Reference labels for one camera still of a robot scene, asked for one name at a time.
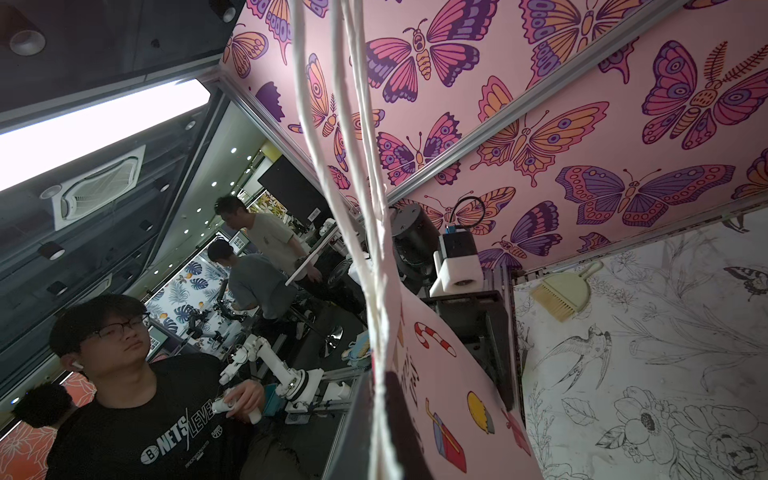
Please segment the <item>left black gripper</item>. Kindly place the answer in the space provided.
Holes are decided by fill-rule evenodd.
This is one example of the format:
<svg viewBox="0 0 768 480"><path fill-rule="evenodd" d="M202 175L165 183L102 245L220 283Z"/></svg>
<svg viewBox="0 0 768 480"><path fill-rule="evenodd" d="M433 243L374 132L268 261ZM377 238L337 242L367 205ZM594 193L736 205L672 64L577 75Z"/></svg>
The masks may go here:
<svg viewBox="0 0 768 480"><path fill-rule="evenodd" d="M520 349L515 316L515 273L506 266L484 273L480 292L425 298L493 381L508 409L520 406Z"/></svg>

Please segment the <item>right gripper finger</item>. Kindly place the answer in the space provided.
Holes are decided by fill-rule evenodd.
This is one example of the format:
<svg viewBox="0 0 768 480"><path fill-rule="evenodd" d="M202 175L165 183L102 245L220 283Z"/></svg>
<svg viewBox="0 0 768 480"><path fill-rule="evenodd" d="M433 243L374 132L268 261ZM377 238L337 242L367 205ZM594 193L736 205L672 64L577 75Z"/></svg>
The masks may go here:
<svg viewBox="0 0 768 480"><path fill-rule="evenodd" d="M403 390L386 374L378 391L373 374L352 388L323 473L325 479L430 479Z"/></svg>

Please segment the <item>white paper bag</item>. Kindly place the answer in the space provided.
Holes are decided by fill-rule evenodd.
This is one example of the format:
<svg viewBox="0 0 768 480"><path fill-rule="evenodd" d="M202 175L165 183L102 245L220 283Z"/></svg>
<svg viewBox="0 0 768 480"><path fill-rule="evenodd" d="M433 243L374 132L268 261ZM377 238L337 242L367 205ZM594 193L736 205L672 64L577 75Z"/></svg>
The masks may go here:
<svg viewBox="0 0 768 480"><path fill-rule="evenodd" d="M298 115L320 188L361 280L371 370L378 376L387 371L398 375L431 479L540 478L519 410L505 407L494 383L456 334L398 277L390 214L372 147L370 94L362 84L346 84L347 68L363 68L362 6L333 1L328 10L334 90L343 133L352 147L349 169L360 221L349 215L312 124L304 7L294 1L290 10Z"/></svg>

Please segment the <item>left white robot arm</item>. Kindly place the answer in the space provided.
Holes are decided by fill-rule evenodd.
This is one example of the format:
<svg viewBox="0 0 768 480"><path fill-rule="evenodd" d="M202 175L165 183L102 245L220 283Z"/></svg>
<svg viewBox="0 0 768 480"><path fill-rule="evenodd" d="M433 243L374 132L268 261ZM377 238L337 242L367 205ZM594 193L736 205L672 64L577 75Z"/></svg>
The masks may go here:
<svg viewBox="0 0 768 480"><path fill-rule="evenodd" d="M468 228L451 226L441 234L417 204L397 207L392 220L395 259L406 286L467 347L504 405L520 408L523 362L511 270L482 270Z"/></svg>

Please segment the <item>white desktop robot arm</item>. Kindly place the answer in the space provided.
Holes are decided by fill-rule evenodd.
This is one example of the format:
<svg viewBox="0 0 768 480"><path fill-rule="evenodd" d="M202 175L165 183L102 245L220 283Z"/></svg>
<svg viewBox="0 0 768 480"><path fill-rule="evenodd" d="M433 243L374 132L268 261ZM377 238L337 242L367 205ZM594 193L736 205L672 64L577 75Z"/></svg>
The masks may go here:
<svg viewBox="0 0 768 480"><path fill-rule="evenodd" d="M323 473L325 479L431 479L420 435L394 371L334 371L289 367L267 339L250 335L220 374L228 385L248 363L262 363L277 379L275 395L294 416L339 413L341 420Z"/></svg>

